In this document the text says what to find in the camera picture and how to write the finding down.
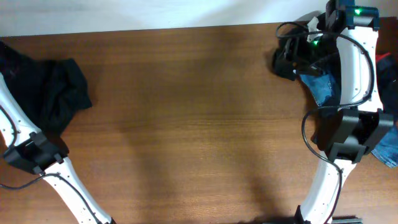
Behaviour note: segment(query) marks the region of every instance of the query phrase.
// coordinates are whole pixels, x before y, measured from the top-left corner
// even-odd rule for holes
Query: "dark blue fabric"
[[[324,74],[316,77],[312,75],[300,75],[303,83],[311,91],[318,106],[323,105],[330,98],[340,99],[340,88],[332,74]],[[393,168],[398,165],[398,130],[394,126],[373,149],[376,156],[385,165]]]

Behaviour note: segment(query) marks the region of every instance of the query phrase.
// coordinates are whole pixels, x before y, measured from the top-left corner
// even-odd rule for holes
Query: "black cloth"
[[[0,72],[27,117],[61,134],[78,110],[92,107],[87,81],[73,59],[35,61],[0,42]]]

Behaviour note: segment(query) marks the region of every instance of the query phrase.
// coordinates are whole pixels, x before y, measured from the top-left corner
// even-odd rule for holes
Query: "brown tabletop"
[[[292,216],[317,158],[300,123],[313,100],[269,70],[277,24],[9,37],[34,59],[74,58],[94,107],[62,138],[82,182],[120,223],[236,223]],[[398,55],[396,19],[379,52]],[[308,133],[314,130],[308,122]],[[1,160],[0,182],[34,176]],[[76,220],[44,181],[0,190],[2,223]],[[397,170],[374,156],[348,178],[335,215],[396,223]]]

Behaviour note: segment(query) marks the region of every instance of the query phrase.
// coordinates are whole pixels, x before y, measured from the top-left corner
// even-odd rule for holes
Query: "cable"
[[[18,134],[17,126],[15,125],[15,123],[13,122],[7,111],[1,105],[0,105],[0,110],[1,112],[4,113],[8,121],[11,123],[11,128],[14,131],[14,133],[12,134],[14,136],[14,139],[12,140],[11,144],[8,146],[8,148],[12,148],[15,146],[15,142],[17,141],[17,134]]]
[[[364,56],[366,57],[366,61],[369,64],[369,71],[370,71],[370,89],[368,91],[368,94],[362,98],[361,100],[359,100],[358,102],[355,103],[349,103],[349,104],[345,104],[345,105],[336,105],[336,106],[319,106],[318,108],[315,108],[313,110],[310,110],[309,112],[307,112],[307,114],[305,114],[305,116],[303,117],[302,120],[302,124],[301,124],[301,132],[302,132],[302,136],[303,136],[303,140],[305,145],[308,147],[308,149],[312,152],[312,154],[316,155],[319,159],[331,164],[333,167],[336,168],[336,170],[338,171],[338,176],[339,176],[339,184],[338,184],[338,190],[337,190],[337,195],[336,195],[336,200],[335,203],[333,205],[333,208],[328,216],[328,218],[326,219],[325,223],[327,223],[327,221],[333,216],[336,207],[337,207],[337,203],[338,203],[338,199],[340,197],[340,193],[341,193],[341,188],[343,185],[343,171],[340,169],[340,167],[338,167],[337,164],[335,164],[332,161],[329,161],[327,158],[321,156],[319,153],[317,153],[314,148],[310,145],[307,136],[305,135],[305,122],[307,120],[307,118],[316,113],[318,110],[323,110],[323,109],[330,109],[330,108],[350,108],[350,107],[354,107],[354,106],[359,106],[363,103],[365,103],[366,101],[368,101],[368,99],[370,99],[372,97],[372,92],[373,92],[373,88],[374,88],[374,84],[375,84],[375,80],[374,80],[374,66],[372,63],[372,59],[369,55],[369,52],[356,40],[352,39],[351,37],[348,37],[346,35],[343,34],[339,34],[336,32],[330,32],[330,31],[315,31],[315,32],[303,32],[301,34],[290,34],[290,35],[279,35],[279,29],[281,27],[283,27],[286,24],[293,24],[296,25],[298,27],[303,28],[303,25],[298,24],[296,22],[284,22],[281,25],[278,26],[278,28],[276,29],[276,36],[279,39],[287,39],[287,38],[293,38],[293,37],[305,37],[307,35],[312,35],[312,34],[328,34],[328,35],[332,35],[333,37],[341,37],[343,39],[346,39],[350,42],[352,42],[353,44],[355,44],[357,47],[359,47],[359,49],[361,49],[362,53],[364,54]]]
[[[92,209],[90,208],[90,206],[88,205],[86,199],[82,196],[82,194],[71,184],[69,183],[69,181],[65,180],[60,174],[45,174],[42,175],[34,180],[31,180],[29,183],[24,184],[20,187],[10,187],[10,186],[6,186],[4,184],[0,184],[0,188],[6,189],[6,190],[22,190],[25,189],[33,184],[36,184],[38,181],[46,178],[46,177],[57,177],[60,180],[64,181],[71,189],[73,189],[76,194],[80,197],[80,199],[83,201],[83,203],[86,205],[87,210],[89,211],[89,213],[91,214],[91,216],[94,218],[96,223],[101,223],[101,221],[95,216],[95,213],[92,211]]]

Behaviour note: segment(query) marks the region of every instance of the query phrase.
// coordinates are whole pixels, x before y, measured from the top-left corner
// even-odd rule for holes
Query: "wooden table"
[[[94,107],[62,137],[88,190],[117,223],[236,223],[292,216],[318,160],[300,123],[314,107],[269,70],[277,24],[10,37],[34,59],[74,58]],[[378,51],[397,50],[382,21]],[[308,122],[308,133],[314,129]],[[34,176],[1,161],[0,182]],[[45,182],[0,190],[2,223],[76,223]],[[398,179],[374,156],[351,173],[335,215],[396,223]]]

